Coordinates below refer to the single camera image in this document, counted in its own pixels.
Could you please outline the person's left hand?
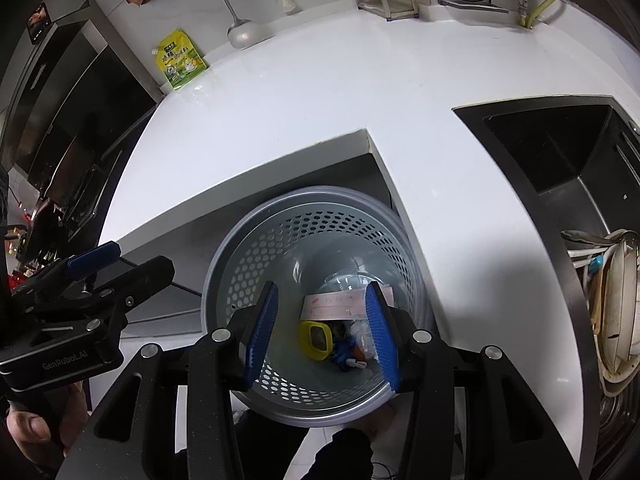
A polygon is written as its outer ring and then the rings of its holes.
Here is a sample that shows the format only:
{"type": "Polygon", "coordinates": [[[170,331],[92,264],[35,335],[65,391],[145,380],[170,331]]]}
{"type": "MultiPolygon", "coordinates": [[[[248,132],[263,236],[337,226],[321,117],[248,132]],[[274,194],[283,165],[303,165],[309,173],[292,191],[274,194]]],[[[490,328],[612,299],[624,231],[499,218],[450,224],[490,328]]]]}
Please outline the person's left hand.
{"type": "Polygon", "coordinates": [[[33,403],[11,401],[6,428],[30,462],[56,474],[90,417],[84,383],[58,388],[44,396],[44,403],[53,417],[44,417],[33,403]]]}

